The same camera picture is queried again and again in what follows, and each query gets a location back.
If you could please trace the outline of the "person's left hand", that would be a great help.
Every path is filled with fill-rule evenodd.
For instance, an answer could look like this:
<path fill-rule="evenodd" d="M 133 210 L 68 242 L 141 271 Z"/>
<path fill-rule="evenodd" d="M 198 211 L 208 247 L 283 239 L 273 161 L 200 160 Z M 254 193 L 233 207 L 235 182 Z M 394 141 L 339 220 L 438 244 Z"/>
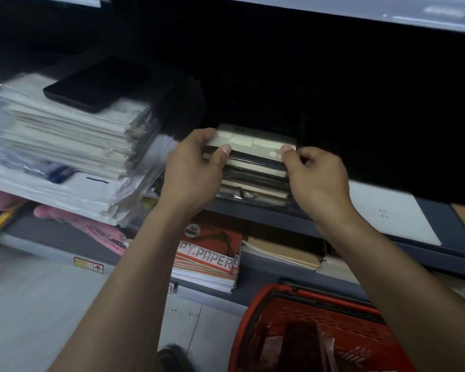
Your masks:
<path fill-rule="evenodd" d="M 223 170 L 207 170 L 202 149 L 216 133 L 214 128 L 195 129 L 168 155 L 160 199 L 154 210 L 159 218 L 186 222 L 214 201 Z"/>

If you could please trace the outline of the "person's left forearm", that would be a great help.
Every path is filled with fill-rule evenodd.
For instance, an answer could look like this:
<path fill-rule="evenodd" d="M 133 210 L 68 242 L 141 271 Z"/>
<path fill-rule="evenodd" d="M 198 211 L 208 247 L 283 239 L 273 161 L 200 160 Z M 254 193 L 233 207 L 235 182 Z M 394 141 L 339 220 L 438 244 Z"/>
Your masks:
<path fill-rule="evenodd" d="M 167 286 L 191 219 L 154 210 L 48 372 L 157 372 Z"/>

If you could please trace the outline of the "cream-edged wrapped notebook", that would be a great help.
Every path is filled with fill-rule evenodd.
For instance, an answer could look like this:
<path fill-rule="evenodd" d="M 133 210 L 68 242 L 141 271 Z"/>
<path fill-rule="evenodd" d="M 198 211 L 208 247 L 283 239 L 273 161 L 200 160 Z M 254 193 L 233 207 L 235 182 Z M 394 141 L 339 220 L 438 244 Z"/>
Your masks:
<path fill-rule="evenodd" d="M 226 166 L 237 168 L 237 169 L 244 169 L 247 171 L 252 171 L 252 172 L 256 172 L 256 173 L 268 175 L 268 176 L 276 176 L 280 178 L 288 177 L 288 173 L 285 168 L 273 168 L 273 167 L 269 167 L 269 166 L 262 165 L 262 164 L 235 160 L 231 158 L 227 160 Z"/>

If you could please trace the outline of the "dark wrapped notebook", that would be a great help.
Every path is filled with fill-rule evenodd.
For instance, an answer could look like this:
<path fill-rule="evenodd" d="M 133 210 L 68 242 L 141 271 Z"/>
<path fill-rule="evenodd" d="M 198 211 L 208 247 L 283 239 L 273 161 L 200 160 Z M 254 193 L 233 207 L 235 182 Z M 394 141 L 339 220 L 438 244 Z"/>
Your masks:
<path fill-rule="evenodd" d="M 266 187 L 280 191 L 291 191 L 289 179 L 278 176 L 263 175 L 248 170 L 225 168 L 223 179 L 241 184 Z"/>

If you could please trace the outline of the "notebook with brown elastic band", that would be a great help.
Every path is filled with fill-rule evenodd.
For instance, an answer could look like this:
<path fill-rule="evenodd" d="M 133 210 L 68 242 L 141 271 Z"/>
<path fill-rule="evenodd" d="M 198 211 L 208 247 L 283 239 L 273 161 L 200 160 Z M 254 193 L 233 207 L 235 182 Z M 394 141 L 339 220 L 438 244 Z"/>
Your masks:
<path fill-rule="evenodd" d="M 264 185 L 222 180 L 217 198 L 263 207 L 285 207 L 292 200 L 292 193 L 288 189 L 275 189 Z"/>

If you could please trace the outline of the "brown paper pad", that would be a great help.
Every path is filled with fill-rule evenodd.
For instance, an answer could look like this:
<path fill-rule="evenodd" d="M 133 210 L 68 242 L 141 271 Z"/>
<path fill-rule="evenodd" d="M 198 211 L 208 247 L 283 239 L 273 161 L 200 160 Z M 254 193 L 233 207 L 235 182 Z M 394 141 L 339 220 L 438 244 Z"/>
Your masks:
<path fill-rule="evenodd" d="M 244 251 L 247 253 L 311 271 L 318 270 L 322 264 L 322 257 L 314 252 L 299 250 L 287 245 L 269 242 L 261 238 L 250 236 L 242 241 L 242 245 Z"/>

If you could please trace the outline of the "stack of red paper reams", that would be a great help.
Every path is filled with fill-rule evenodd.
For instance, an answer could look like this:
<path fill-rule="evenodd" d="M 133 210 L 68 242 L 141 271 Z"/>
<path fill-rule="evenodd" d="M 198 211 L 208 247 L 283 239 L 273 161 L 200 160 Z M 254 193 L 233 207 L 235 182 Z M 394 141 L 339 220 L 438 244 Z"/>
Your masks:
<path fill-rule="evenodd" d="M 178 245 L 172 278 L 230 294 L 236 288 L 243 232 L 191 221 Z"/>

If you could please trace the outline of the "white paper sheet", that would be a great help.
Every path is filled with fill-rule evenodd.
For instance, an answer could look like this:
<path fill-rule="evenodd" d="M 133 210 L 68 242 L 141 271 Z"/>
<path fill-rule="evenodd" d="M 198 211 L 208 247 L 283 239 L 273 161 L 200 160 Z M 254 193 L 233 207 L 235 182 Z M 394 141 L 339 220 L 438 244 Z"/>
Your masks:
<path fill-rule="evenodd" d="M 375 229 L 395 237 L 441 245 L 412 194 L 359 181 L 348 183 L 353 206 Z"/>

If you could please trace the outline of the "plain black notebook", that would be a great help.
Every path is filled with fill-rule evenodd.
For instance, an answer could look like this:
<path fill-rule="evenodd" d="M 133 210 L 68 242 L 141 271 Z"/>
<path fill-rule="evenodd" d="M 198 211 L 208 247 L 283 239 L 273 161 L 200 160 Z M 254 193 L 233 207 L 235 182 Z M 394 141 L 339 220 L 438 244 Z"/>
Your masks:
<path fill-rule="evenodd" d="M 43 94 L 62 105 L 98 113 L 151 76 L 150 68 L 112 56 L 44 87 Z"/>

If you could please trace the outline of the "red and white shelf sticker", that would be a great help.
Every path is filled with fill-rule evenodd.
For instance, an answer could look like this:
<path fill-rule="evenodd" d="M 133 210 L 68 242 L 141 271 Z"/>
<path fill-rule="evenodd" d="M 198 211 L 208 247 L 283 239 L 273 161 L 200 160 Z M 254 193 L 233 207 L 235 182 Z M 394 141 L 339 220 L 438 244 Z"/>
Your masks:
<path fill-rule="evenodd" d="M 105 274 L 105 265 L 99 261 L 89 260 L 79 256 L 73 257 L 73 265 L 99 274 Z"/>

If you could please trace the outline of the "grey metal shelf rack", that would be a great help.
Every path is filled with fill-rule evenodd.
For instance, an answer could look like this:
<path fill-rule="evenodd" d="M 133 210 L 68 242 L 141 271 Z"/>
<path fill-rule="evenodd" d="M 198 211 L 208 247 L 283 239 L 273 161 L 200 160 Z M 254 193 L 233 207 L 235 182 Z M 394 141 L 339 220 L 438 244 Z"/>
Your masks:
<path fill-rule="evenodd" d="M 204 123 L 236 98 L 276 110 L 286 98 L 306 143 L 338 154 L 352 179 L 413 193 L 441 245 L 389 237 L 465 279 L 450 205 L 465 204 L 465 34 L 237 0 L 0 0 L 0 59 L 19 70 L 91 48 L 181 64 L 201 81 Z"/>

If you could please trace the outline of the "red plastic shopping basket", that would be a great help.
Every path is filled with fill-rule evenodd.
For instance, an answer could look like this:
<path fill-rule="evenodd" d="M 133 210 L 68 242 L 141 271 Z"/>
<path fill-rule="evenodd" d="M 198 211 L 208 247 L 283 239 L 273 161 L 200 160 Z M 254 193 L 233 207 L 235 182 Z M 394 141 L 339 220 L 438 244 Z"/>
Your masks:
<path fill-rule="evenodd" d="M 260 290 L 248 306 L 236 332 L 228 372 L 251 372 L 261 338 L 274 327 L 298 322 L 315 323 L 334 338 L 339 372 L 417 372 L 384 319 L 335 312 L 291 295 L 287 286 L 279 284 Z"/>

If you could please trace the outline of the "clear wrapped dark packet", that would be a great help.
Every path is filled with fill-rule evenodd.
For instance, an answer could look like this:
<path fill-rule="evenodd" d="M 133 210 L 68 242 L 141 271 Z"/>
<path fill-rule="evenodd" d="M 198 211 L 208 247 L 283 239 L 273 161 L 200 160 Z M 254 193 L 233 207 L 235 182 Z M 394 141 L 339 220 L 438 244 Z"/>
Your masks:
<path fill-rule="evenodd" d="M 334 338 L 315 323 L 274 327 L 261 338 L 251 372 L 339 372 Z"/>

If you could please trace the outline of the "clear bag with blue print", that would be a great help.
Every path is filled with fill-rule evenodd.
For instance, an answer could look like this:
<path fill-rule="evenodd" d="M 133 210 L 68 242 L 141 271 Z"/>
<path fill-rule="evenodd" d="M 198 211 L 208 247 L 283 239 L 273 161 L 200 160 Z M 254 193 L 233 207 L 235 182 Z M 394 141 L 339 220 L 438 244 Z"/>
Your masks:
<path fill-rule="evenodd" d="M 13 120 L 12 116 L 2 109 L 4 105 L 5 102 L 0 100 L 0 133 L 5 126 L 11 126 Z M 55 184 L 64 183 L 76 172 L 74 168 L 21 152 L 1 136 L 0 164 Z"/>

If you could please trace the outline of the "person's black shoe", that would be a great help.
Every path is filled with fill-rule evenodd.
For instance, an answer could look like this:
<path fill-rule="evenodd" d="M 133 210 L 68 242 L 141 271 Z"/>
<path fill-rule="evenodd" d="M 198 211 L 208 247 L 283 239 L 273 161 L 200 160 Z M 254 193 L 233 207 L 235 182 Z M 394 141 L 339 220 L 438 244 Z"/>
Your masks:
<path fill-rule="evenodd" d="M 157 351 L 157 372 L 196 372 L 179 345 L 167 345 Z"/>

